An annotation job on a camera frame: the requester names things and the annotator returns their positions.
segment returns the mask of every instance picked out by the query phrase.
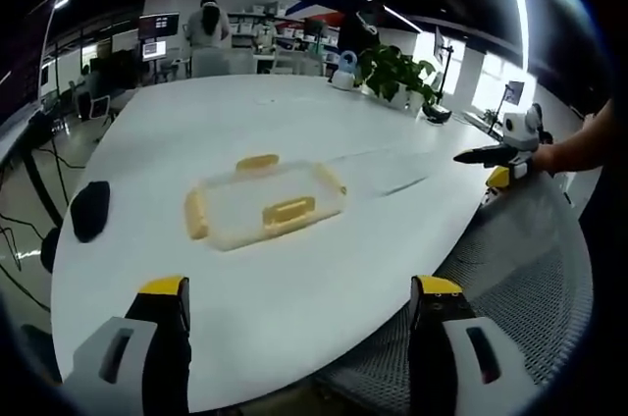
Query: green leaves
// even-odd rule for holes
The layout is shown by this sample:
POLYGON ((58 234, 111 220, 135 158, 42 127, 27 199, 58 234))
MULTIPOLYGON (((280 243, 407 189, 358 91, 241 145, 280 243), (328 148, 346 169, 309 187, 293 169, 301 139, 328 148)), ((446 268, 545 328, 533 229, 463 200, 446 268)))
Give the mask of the green leaves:
POLYGON ((387 80, 380 85, 382 97, 391 102, 394 95, 399 91, 399 83, 395 80, 387 80))
POLYGON ((414 63, 395 46, 378 45, 364 50, 358 57, 358 66, 366 85, 389 102, 401 84, 405 84, 407 90, 420 92, 428 104, 436 97, 422 77, 423 72, 425 78, 431 75, 436 70, 434 66, 428 61, 414 63))

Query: computer monitor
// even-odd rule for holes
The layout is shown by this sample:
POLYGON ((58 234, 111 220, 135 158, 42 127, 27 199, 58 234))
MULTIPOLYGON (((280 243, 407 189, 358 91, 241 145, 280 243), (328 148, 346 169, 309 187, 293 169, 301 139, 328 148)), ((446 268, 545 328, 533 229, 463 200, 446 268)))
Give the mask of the computer monitor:
POLYGON ((137 36, 140 40, 173 36, 179 32, 179 13, 152 14, 139 18, 137 36))
POLYGON ((445 39, 441 35, 441 29, 436 27, 436 33, 434 34, 434 57, 439 65, 443 65, 443 50, 445 48, 445 39))
POLYGON ((152 43, 144 43, 141 49, 142 61, 158 60, 166 56, 166 42, 154 41, 152 43))
POLYGON ((39 99, 42 56, 56 2, 44 0, 15 34, 0 41, 0 125, 39 99))

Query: food storage box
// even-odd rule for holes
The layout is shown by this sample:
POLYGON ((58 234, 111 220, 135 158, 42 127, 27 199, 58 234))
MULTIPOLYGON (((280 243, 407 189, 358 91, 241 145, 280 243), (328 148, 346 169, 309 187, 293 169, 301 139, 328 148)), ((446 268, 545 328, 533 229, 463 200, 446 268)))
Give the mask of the food storage box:
POLYGON ((346 188, 321 163, 246 158, 235 171, 201 181, 185 200, 192 239, 229 251, 306 228, 340 213, 346 188))

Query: human arm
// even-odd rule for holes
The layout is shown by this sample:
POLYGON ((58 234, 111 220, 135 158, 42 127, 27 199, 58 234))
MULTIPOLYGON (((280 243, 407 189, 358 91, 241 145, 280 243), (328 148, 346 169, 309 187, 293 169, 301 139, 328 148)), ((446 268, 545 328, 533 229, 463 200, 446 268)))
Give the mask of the human arm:
POLYGON ((192 40, 192 17, 187 19, 187 25, 183 26, 183 35, 187 41, 192 40))
POLYGON ((621 135, 613 104, 606 102, 590 123, 565 141, 541 145, 532 158, 535 169, 555 174, 587 171, 604 164, 615 151, 621 135))
POLYGON ((224 40, 225 38, 227 38, 229 34, 231 33, 231 26, 229 24, 229 16, 222 10, 220 11, 220 30, 221 30, 221 34, 220 34, 221 40, 224 40))

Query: white pot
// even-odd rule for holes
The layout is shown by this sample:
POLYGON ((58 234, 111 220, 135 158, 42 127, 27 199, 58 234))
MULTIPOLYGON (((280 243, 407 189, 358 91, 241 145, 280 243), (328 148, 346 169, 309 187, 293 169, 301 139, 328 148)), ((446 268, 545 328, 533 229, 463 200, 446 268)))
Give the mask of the white pot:
POLYGON ((423 94, 406 90, 405 84, 399 85, 399 90, 396 92, 392 100, 389 102, 384 97, 379 97, 378 101, 387 107, 396 109, 401 112, 405 112, 412 117, 419 115, 421 107, 425 102, 423 94))

